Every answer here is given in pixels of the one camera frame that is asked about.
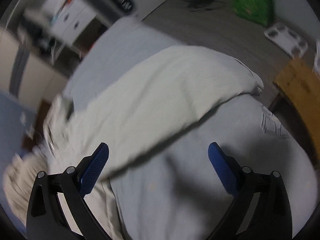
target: wooden furniture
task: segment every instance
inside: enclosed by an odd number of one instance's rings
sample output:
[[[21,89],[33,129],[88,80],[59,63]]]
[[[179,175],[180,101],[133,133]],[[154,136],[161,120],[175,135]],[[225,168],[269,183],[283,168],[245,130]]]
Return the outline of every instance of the wooden furniture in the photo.
[[[3,31],[0,36],[0,91],[9,93],[14,63],[20,44],[9,31]],[[40,59],[33,52],[30,53],[23,69],[19,93],[20,103],[32,110],[37,110],[44,98],[52,102],[61,93],[68,78],[55,70],[48,63]]]
[[[42,100],[41,105],[38,109],[38,115],[36,118],[36,123],[34,125],[34,135],[33,138],[30,138],[28,135],[25,135],[22,139],[21,148],[27,151],[31,151],[34,146],[36,146],[41,139],[43,138],[43,123],[49,112],[51,104],[45,100]]]
[[[320,79],[296,58],[279,73],[274,84],[299,113],[320,159]]]

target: white duvet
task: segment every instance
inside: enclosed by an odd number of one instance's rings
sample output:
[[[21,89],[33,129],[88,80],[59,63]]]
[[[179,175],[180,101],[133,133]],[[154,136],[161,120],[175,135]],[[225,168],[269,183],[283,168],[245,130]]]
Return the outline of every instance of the white duvet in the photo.
[[[54,155],[50,173],[77,166],[101,142],[108,144],[109,160],[85,201],[110,237],[122,239],[108,177],[210,109],[262,89],[261,79],[232,57],[203,47],[172,46],[137,64],[68,121],[64,100],[55,99],[44,124]],[[60,200],[71,228],[79,232]]]

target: green bag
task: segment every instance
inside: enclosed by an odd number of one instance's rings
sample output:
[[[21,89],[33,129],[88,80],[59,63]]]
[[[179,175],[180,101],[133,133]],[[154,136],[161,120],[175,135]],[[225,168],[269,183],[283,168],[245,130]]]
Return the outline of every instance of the green bag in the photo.
[[[244,19],[267,26],[273,22],[273,0],[233,0],[235,13]]]

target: light blue bed sheet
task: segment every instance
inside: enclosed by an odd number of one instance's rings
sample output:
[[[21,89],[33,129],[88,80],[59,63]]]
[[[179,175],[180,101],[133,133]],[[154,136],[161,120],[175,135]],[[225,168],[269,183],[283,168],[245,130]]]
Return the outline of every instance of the light blue bed sheet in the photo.
[[[73,98],[75,111],[85,109],[134,65],[179,44],[124,17],[97,41],[64,95]],[[317,201],[311,162],[276,117],[250,95],[242,95],[111,179],[125,239],[207,238],[232,201],[207,156],[213,141],[255,172],[280,171],[292,209],[293,234],[303,227]]]

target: gray floor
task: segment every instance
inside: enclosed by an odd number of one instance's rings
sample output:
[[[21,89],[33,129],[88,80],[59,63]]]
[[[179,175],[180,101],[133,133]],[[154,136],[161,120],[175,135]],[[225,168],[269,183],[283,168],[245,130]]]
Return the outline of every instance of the gray floor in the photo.
[[[278,94],[272,81],[291,58],[265,38],[263,26],[236,16],[230,0],[220,1],[226,6],[214,3],[212,6],[220,8],[190,12],[187,3],[167,0],[148,15],[144,23],[188,45],[205,46],[241,60],[264,82],[265,89],[258,100],[268,107]],[[301,30],[294,30],[305,37]],[[313,46],[310,42],[311,49],[304,57],[309,65],[313,63]]]

